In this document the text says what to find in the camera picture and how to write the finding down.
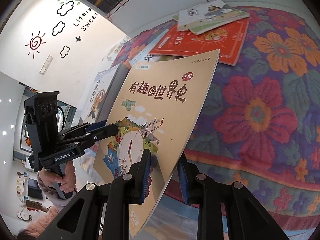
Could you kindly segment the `person's left hand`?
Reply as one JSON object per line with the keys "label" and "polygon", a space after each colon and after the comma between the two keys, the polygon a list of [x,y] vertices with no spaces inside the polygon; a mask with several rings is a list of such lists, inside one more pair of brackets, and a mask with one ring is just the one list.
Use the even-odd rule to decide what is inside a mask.
{"label": "person's left hand", "polygon": [[65,165],[65,175],[63,177],[42,169],[37,173],[38,184],[46,189],[53,189],[54,183],[60,184],[60,190],[64,193],[73,192],[76,189],[75,167],[72,161]]}

